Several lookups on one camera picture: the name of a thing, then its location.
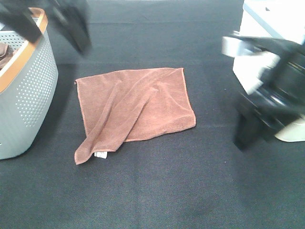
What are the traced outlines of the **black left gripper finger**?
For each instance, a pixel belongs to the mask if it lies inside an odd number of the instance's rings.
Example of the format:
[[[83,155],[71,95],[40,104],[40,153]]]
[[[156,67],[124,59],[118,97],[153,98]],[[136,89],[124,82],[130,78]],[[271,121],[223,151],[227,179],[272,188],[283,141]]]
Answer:
[[[81,55],[91,47],[88,29],[89,6],[86,0],[51,0],[50,16],[58,31]]]
[[[30,43],[35,43],[42,33],[31,16],[32,12],[25,0],[0,1],[0,22]]]

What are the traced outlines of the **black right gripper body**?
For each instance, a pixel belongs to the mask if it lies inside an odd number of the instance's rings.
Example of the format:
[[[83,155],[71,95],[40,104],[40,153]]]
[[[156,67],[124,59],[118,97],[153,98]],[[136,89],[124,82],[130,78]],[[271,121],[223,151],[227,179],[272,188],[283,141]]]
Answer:
[[[263,71],[257,89],[238,97],[239,114],[254,114],[270,123],[277,134],[305,113],[305,45],[294,41],[241,36],[224,36],[222,53],[230,56],[275,54],[275,66]]]

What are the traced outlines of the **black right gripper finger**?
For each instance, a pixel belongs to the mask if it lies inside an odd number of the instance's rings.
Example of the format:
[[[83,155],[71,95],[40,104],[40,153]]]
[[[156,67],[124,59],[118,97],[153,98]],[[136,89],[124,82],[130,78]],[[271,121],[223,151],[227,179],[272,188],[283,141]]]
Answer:
[[[274,129],[266,120],[254,114],[239,114],[234,144],[240,150],[246,150],[259,139],[269,140],[274,136]]]

